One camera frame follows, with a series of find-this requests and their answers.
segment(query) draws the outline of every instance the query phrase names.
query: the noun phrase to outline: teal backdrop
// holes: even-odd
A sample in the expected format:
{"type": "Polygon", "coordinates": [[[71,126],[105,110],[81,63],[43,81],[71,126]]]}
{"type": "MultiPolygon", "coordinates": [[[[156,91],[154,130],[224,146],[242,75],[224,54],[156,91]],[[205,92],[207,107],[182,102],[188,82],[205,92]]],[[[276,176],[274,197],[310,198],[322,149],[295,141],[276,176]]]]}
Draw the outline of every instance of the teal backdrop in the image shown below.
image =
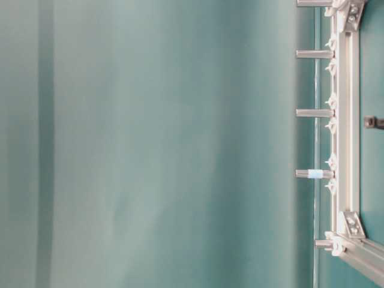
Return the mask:
{"type": "Polygon", "coordinates": [[[312,286],[313,9],[13,0],[0,24],[1,287],[312,286]]]}

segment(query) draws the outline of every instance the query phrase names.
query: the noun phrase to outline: metal rod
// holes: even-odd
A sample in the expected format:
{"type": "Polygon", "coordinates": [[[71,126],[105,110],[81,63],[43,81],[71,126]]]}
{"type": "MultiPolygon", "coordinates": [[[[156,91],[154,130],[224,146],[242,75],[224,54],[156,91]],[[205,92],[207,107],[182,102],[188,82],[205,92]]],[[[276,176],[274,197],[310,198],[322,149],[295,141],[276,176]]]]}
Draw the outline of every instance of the metal rod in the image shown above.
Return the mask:
{"type": "Polygon", "coordinates": [[[297,0],[298,7],[330,7],[333,0],[297,0]]]}
{"type": "Polygon", "coordinates": [[[296,58],[305,59],[332,59],[335,52],[329,50],[297,50],[296,58]]]}
{"type": "Polygon", "coordinates": [[[332,179],[335,177],[335,172],[328,170],[296,170],[297,178],[308,179],[332,179]]]}
{"type": "Polygon", "coordinates": [[[332,240],[315,240],[314,247],[316,249],[333,249],[333,241],[332,240]]]}
{"type": "Polygon", "coordinates": [[[335,111],[329,109],[297,109],[297,117],[333,117],[335,111]]]}

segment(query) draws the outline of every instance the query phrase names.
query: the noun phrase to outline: aluminum frame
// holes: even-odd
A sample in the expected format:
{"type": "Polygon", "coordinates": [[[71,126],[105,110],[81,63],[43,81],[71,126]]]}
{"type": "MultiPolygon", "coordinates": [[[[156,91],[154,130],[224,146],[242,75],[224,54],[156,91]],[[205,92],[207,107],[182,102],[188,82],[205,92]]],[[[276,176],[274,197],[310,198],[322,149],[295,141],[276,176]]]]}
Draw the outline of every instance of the aluminum frame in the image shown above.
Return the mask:
{"type": "MultiPolygon", "coordinates": [[[[331,97],[334,110],[327,127],[331,131],[331,157],[327,162],[334,178],[331,192],[331,231],[326,240],[315,241],[316,248],[354,267],[384,287],[384,246],[365,237],[360,211],[360,73],[359,23],[366,0],[297,0],[298,7],[327,7],[331,20],[330,51],[298,51],[298,58],[329,58],[331,97]]],[[[323,113],[305,116],[320,117],[323,113]]]]}

